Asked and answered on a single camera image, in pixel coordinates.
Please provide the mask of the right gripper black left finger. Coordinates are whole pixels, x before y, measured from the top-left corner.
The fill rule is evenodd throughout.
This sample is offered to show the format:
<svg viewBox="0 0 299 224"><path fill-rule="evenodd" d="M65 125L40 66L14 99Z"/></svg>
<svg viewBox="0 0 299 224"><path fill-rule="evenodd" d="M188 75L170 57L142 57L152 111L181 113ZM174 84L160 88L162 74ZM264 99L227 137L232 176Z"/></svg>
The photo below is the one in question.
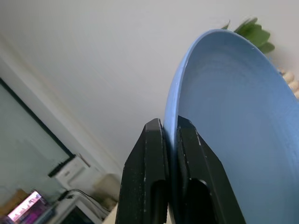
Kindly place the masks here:
<svg viewBox="0 0 299 224"><path fill-rule="evenodd" d="M168 161L160 119L144 125L123 168L117 224L164 224L167 221Z"/></svg>

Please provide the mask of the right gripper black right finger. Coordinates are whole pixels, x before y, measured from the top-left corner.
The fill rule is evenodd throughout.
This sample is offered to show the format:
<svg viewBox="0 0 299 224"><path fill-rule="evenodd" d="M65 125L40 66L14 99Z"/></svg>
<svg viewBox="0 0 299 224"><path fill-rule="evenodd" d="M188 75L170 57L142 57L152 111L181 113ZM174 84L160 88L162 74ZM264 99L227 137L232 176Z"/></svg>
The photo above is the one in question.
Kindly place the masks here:
<svg viewBox="0 0 299 224"><path fill-rule="evenodd" d="M174 224L244 224L225 169L192 122L169 119L169 168Z"/></svg>

